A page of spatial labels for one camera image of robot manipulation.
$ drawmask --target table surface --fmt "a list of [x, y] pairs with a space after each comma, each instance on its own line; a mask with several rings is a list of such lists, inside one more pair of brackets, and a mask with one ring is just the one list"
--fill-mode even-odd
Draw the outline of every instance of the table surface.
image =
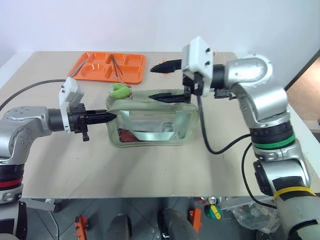
[[[140, 53], [146, 55], [146, 71], [142, 83], [133, 85], [133, 90], [182, 89], [181, 71], [170, 74], [149, 72], [158, 63], [181, 58], [181, 52]], [[0, 89], [1, 99], [32, 83], [65, 79], [81, 54], [70, 51], [35, 52]], [[235, 58], [230, 52], [218, 53], [215, 64]], [[81, 102], [87, 110], [106, 108], [110, 83], [87, 80], [79, 80], [79, 83], [85, 92]], [[60, 85], [50, 83], [32, 88], [13, 99], [2, 114], [18, 106], [59, 108]], [[236, 100], [209, 96], [203, 98], [203, 110], [208, 139], [214, 150], [249, 132]], [[111, 144], [105, 124], [90, 125], [88, 129], [89, 142], [83, 142], [80, 134], [67, 135], [64, 132], [54, 132], [34, 141], [25, 164], [23, 197], [248, 195], [241, 175], [241, 158], [250, 139], [242, 140], [223, 154], [212, 155], [203, 142], [199, 121], [190, 142], [181, 146], [117, 148]], [[245, 173], [252, 193], [262, 195], [254, 176], [252, 163], [255, 160], [250, 150], [245, 161]], [[311, 189], [320, 192], [318, 174], [312, 167], [309, 171]]]

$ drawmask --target gray floor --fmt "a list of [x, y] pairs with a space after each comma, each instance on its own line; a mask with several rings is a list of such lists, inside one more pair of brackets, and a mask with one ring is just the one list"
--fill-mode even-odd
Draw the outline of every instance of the gray floor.
[[[77, 240], [77, 236], [74, 235], [73, 220], [79, 214], [88, 218], [88, 240], [104, 240], [109, 224], [119, 213], [130, 217], [133, 240], [158, 240], [160, 239], [157, 225], [159, 209], [173, 208], [187, 217], [188, 210], [202, 207], [195, 203], [193, 198], [186, 197], [72, 199], [64, 200], [62, 203], [63, 210], [53, 214], [59, 225], [61, 240]], [[48, 212], [28, 208], [27, 214], [27, 240], [56, 239], [56, 228]], [[201, 220], [203, 227], [199, 231], [200, 239], [255, 239], [254, 231], [241, 227], [229, 211], [225, 213], [222, 220], [209, 219], [205, 215], [202, 215]]]

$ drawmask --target black cable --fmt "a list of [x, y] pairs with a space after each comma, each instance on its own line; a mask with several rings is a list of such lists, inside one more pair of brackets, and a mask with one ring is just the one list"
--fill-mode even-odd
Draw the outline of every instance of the black cable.
[[214, 155], [222, 154], [225, 151], [227, 151], [229, 148], [231, 148], [233, 145], [235, 145], [237, 142], [239, 142], [240, 140], [250, 137], [250, 134], [245, 134], [245, 135], [240, 136], [237, 139], [233, 140], [227, 146], [225, 146], [223, 149], [221, 149], [219, 151], [212, 150], [209, 145], [208, 138], [207, 138], [207, 132], [206, 132], [206, 127], [205, 127], [205, 117], [204, 117], [204, 111], [202, 108], [201, 96], [196, 96], [196, 97], [197, 97], [198, 108], [199, 108], [199, 112], [200, 112], [200, 123], [201, 123], [202, 136], [203, 136], [205, 146], [210, 153], [212, 153]]
[[257, 200], [251, 193], [250, 191], [250, 188], [248, 186], [248, 183], [247, 183], [247, 179], [246, 179], [246, 175], [245, 175], [245, 159], [246, 159], [246, 155], [247, 155], [247, 152], [248, 150], [250, 149], [250, 147], [252, 146], [252, 142], [249, 143], [249, 145], [246, 147], [246, 149], [244, 150], [244, 153], [242, 155], [242, 161], [241, 161], [241, 173], [242, 173], [242, 177], [243, 177], [243, 181], [244, 181], [244, 185], [245, 185], [245, 188], [246, 190], [248, 191], [250, 197], [253, 199], [253, 201], [255, 201], [257, 204], [260, 204], [262, 206], [265, 206], [265, 207], [269, 207], [269, 208], [272, 208], [272, 209], [277, 209], [276, 206], [274, 205], [270, 205], [270, 204], [267, 204], [267, 203], [264, 203], [264, 202], [261, 202], [259, 200]]
[[33, 87], [42, 85], [42, 84], [49, 84], [49, 83], [64, 83], [66, 80], [65, 79], [53, 79], [53, 80], [46, 80], [46, 81], [39, 81], [36, 82], [34, 84], [31, 84], [29, 86], [26, 86], [25, 88], [17, 91], [16, 93], [14, 93], [12, 96], [10, 96], [7, 100], [5, 100], [1, 105], [0, 105], [0, 111], [12, 100], [14, 99], [16, 96], [18, 96], [19, 94], [22, 94], [23, 92], [32, 89]]

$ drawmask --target orange tray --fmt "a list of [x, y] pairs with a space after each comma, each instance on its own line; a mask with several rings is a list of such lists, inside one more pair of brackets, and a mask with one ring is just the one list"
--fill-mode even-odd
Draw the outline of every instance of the orange tray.
[[[119, 81], [115, 75], [113, 55], [119, 69], [116, 69]], [[146, 56], [140, 54], [87, 51], [81, 55], [75, 65], [71, 68], [68, 76], [83, 62], [83, 66], [73, 76], [79, 80], [96, 80], [106, 82], [124, 82], [128, 84], [139, 84], [145, 72]]]

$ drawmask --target green ring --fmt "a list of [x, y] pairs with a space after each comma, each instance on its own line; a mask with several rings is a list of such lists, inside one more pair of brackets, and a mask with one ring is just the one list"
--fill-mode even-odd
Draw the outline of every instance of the green ring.
[[283, 147], [285, 145], [288, 145], [290, 143], [292, 143], [294, 140], [296, 139], [295, 134], [292, 134], [292, 136], [288, 137], [285, 140], [282, 141], [277, 141], [274, 143], [253, 143], [254, 146], [256, 146], [259, 149], [275, 149], [275, 148], [279, 148], [279, 147]]

